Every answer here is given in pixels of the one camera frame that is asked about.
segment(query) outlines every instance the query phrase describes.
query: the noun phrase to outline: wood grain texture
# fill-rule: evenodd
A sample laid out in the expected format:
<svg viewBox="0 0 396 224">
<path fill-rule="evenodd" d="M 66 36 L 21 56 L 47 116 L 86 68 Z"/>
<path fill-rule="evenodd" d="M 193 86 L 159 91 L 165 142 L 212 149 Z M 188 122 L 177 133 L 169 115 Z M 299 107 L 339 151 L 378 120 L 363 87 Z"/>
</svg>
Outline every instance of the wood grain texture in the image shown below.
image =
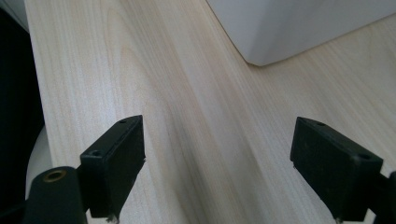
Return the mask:
<svg viewBox="0 0 396 224">
<path fill-rule="evenodd" d="M 121 223 L 334 223 L 290 162 L 297 116 L 396 169 L 396 16 L 256 67 L 205 0 L 26 4 L 55 165 L 144 116 L 148 162 Z"/>
</svg>

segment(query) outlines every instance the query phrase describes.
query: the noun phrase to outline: wooden board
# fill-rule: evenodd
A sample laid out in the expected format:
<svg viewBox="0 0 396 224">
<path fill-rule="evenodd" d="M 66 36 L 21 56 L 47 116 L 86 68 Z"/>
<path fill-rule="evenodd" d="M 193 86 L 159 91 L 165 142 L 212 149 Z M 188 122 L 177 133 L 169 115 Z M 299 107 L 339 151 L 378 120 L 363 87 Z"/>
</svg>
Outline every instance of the wooden board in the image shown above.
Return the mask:
<svg viewBox="0 0 396 224">
<path fill-rule="evenodd" d="M 297 116 L 396 169 L 396 16 L 256 67 L 205 0 L 26 4 L 55 165 L 144 116 L 148 162 L 121 223 L 334 223 L 290 162 Z"/>
</svg>

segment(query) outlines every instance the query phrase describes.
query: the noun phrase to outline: light wood grain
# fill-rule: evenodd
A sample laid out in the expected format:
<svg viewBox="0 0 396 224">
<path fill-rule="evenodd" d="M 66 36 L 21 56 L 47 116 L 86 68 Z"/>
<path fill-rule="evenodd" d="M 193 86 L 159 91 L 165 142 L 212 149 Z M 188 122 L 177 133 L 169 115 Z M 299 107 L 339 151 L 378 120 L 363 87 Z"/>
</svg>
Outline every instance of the light wood grain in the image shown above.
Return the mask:
<svg viewBox="0 0 396 224">
<path fill-rule="evenodd" d="M 334 223 L 290 162 L 297 116 L 396 169 L 396 16 L 255 67 L 205 0 L 26 4 L 55 165 L 144 116 L 148 162 L 121 223 Z"/>
</svg>

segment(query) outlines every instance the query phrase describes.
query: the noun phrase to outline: screw hole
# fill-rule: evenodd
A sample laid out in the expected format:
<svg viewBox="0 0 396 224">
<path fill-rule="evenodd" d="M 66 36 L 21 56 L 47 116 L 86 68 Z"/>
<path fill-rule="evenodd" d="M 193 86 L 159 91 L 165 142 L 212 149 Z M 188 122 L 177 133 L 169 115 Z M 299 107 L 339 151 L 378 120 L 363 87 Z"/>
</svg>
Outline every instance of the screw hole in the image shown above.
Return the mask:
<svg viewBox="0 0 396 224">
<path fill-rule="evenodd" d="M 91 152 L 91 155 L 93 155 L 93 156 L 100 156 L 101 154 L 100 154 L 100 151 L 95 150 L 95 151 L 92 151 L 92 152 Z"/>
<path fill-rule="evenodd" d="M 65 170 L 52 171 L 51 173 L 44 176 L 44 182 L 52 183 L 64 178 L 65 175 L 66 175 Z"/>
<path fill-rule="evenodd" d="M 358 155 L 360 158 L 364 159 L 364 160 L 370 160 L 370 156 L 366 155 L 366 154 L 359 154 Z"/>
</svg>

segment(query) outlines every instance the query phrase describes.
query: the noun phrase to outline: white plastic base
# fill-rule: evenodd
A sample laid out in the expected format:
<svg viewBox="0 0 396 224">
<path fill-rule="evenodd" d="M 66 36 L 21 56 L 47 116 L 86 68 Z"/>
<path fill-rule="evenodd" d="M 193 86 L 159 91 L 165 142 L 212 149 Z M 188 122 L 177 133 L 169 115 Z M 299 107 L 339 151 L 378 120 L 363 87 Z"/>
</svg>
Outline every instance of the white plastic base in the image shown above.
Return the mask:
<svg viewBox="0 0 396 224">
<path fill-rule="evenodd" d="M 29 197 L 30 187 L 37 175 L 53 168 L 50 158 L 50 145 L 46 127 L 41 130 L 35 141 L 35 147 L 30 155 L 26 174 L 26 199 Z"/>
<path fill-rule="evenodd" d="M 207 0 L 248 63 L 266 65 L 396 12 L 396 0 Z"/>
</svg>

